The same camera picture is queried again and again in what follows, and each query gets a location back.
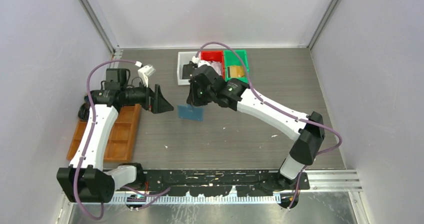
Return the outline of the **blue leather card holder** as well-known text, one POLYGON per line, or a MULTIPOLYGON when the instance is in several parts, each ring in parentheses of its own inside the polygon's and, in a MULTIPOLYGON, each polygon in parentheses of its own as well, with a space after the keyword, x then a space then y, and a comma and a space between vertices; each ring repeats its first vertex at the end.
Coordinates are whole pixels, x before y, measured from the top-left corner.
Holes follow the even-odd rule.
POLYGON ((189 104, 179 104, 177 106, 177 115, 183 120, 201 122, 204 120, 204 109, 202 107, 195 107, 189 104))

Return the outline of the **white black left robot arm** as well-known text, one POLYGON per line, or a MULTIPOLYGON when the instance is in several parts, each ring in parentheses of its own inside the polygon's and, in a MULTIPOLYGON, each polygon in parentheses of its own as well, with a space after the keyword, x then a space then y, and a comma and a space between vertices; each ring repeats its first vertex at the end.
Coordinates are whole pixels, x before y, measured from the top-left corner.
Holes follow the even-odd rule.
POLYGON ((63 192, 73 203, 108 203, 116 190, 128 185, 138 191, 146 184, 140 163, 124 163, 103 171, 109 136, 122 107, 139 104, 153 114, 174 110, 164 98, 159 84, 154 89, 149 87, 154 67, 147 65, 138 69, 141 81, 137 87, 129 86, 129 72, 126 68, 108 68, 102 88, 90 91, 93 104, 89 107, 80 146, 69 166, 59 168, 56 174, 63 192))

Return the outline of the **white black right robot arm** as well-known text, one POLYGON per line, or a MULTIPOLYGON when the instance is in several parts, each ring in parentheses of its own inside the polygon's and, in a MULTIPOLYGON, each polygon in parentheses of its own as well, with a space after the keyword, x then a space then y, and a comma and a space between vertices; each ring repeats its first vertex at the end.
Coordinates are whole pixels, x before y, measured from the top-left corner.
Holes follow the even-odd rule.
POLYGON ((281 164, 276 182, 282 189, 293 189, 301 170, 313 164, 325 139, 323 116, 294 111, 254 91, 237 78, 226 81, 211 66, 196 68, 189 76, 187 103, 194 107, 218 104, 253 116, 281 131, 294 141, 281 164))

